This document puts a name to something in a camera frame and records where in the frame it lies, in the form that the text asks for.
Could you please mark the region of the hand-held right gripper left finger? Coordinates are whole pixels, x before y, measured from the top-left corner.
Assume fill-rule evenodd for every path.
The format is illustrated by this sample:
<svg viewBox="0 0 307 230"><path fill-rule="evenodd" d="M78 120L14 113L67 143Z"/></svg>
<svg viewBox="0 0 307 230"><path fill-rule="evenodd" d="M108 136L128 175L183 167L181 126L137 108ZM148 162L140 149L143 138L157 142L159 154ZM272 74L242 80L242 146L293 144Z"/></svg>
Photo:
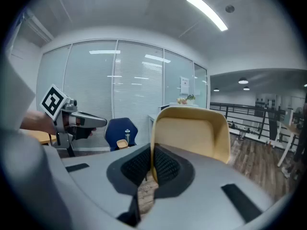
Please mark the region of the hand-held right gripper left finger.
<svg viewBox="0 0 307 230"><path fill-rule="evenodd" d="M128 225L139 224L138 187L150 169L150 144L109 153L64 158L73 181L107 214Z"/></svg>

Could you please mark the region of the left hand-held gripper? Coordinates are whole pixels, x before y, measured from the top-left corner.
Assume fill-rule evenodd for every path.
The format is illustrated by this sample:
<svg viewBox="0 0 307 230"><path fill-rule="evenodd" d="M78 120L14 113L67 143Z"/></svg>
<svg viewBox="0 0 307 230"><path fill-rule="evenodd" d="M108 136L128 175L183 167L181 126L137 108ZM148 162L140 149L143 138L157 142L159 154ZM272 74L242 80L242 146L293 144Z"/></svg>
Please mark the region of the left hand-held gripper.
<svg viewBox="0 0 307 230"><path fill-rule="evenodd" d="M84 112L77 111L77 101L70 98L56 85L52 84L45 93L40 107L51 118L56 131L55 148L66 149L74 157L72 141L76 136L76 127L105 127L107 120Z"/></svg>

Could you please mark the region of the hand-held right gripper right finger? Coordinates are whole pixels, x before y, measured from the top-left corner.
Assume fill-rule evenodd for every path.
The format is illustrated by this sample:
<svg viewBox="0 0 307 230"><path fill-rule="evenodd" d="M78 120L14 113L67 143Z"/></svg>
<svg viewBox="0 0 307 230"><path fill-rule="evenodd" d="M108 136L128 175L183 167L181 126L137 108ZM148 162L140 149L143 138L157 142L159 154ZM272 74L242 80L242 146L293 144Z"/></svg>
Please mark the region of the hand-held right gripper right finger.
<svg viewBox="0 0 307 230"><path fill-rule="evenodd" d="M227 184L235 184L261 212L273 205L263 189L231 166L183 149L164 148L187 159L195 177L179 196L156 199L141 227L241 227L244 219L222 190Z"/></svg>

